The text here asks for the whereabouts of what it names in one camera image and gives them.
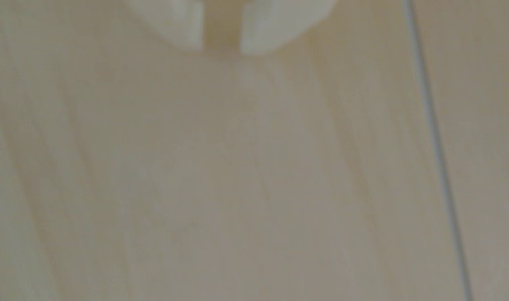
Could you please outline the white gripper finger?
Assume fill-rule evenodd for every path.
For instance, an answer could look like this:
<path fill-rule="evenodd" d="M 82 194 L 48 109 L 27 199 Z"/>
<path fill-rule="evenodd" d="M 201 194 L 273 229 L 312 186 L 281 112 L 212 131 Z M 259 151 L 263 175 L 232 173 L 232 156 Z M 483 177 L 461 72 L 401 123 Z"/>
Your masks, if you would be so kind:
<path fill-rule="evenodd" d="M 150 29 L 168 44 L 185 51 L 203 51 L 202 1 L 126 1 Z"/>
<path fill-rule="evenodd" d="M 251 1 L 242 10 L 239 51 L 264 55 L 328 17 L 338 1 Z"/>

